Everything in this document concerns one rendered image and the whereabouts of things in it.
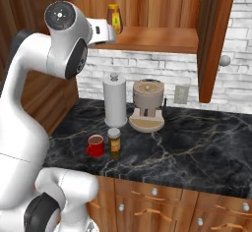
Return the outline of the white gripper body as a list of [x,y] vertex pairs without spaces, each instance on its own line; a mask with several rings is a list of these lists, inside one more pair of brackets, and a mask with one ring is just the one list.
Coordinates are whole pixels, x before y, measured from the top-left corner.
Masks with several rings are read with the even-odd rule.
[[115,42],[116,41],[116,33],[114,31],[114,28],[109,23],[105,23],[105,42]]

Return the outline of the amber honey bottle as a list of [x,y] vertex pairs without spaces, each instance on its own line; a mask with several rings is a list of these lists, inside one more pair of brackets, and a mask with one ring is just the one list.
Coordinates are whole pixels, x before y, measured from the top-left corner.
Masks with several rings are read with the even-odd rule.
[[123,31],[123,22],[118,4],[108,5],[106,19],[112,25],[116,34],[120,34]]

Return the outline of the tall wooden cabinet panel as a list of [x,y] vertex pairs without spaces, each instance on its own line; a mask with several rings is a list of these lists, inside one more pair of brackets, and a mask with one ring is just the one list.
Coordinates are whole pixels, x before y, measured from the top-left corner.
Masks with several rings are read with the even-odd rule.
[[[57,0],[0,0],[0,84],[10,42],[21,29],[47,33],[46,7]],[[30,71],[22,95],[25,110],[51,134],[78,99],[77,83]]]

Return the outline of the cinnamon jar with grey lid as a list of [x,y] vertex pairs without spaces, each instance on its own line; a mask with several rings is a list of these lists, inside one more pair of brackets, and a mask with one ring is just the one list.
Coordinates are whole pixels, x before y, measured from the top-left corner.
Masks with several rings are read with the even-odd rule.
[[121,133],[118,128],[110,128],[107,131],[110,157],[113,159],[120,157],[120,135]]

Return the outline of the red mug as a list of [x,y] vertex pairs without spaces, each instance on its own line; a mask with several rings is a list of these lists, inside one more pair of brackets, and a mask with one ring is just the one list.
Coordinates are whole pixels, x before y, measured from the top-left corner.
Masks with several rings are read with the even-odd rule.
[[104,138],[101,135],[92,135],[88,138],[87,155],[101,157],[104,154]]

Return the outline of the narrow wooden base cabinet door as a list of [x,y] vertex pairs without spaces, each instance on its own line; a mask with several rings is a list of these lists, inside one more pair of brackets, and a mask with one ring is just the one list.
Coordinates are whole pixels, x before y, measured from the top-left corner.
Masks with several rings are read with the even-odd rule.
[[114,179],[97,176],[98,194],[87,203],[91,219],[97,224],[100,232],[117,232]]

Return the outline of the white paper towel roll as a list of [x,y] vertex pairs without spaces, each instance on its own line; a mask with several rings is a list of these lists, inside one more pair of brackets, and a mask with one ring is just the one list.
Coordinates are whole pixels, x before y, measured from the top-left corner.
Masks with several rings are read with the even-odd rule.
[[127,123],[126,80],[117,73],[110,73],[102,81],[105,124],[112,128],[121,128]]

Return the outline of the beige coffee machine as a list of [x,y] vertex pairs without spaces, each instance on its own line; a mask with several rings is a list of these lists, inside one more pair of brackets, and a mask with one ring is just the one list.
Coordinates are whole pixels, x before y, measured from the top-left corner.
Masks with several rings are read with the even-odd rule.
[[131,127],[142,133],[153,133],[164,125],[161,113],[164,83],[144,79],[134,82],[133,102],[135,109],[129,117]]

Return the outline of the wide wooden drawer front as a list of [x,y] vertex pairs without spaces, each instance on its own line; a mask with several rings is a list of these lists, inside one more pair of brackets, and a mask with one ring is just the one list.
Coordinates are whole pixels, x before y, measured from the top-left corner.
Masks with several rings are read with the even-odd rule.
[[[196,191],[121,179],[115,179],[114,182],[116,195],[126,198],[186,207],[194,207],[198,198]],[[156,196],[152,195],[152,188],[157,188]]]

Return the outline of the wooden wall cabinet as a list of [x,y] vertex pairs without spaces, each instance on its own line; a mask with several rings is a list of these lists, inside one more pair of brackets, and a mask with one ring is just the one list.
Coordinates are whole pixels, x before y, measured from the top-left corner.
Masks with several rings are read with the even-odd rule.
[[89,18],[104,18],[119,6],[123,31],[99,49],[195,53],[200,0],[70,0]]

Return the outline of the wooden wall cabinet door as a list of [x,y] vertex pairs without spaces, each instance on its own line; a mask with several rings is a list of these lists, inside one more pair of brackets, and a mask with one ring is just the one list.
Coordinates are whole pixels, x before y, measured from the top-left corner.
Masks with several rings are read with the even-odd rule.
[[212,99],[232,3],[233,0],[200,0],[197,68],[201,103]]

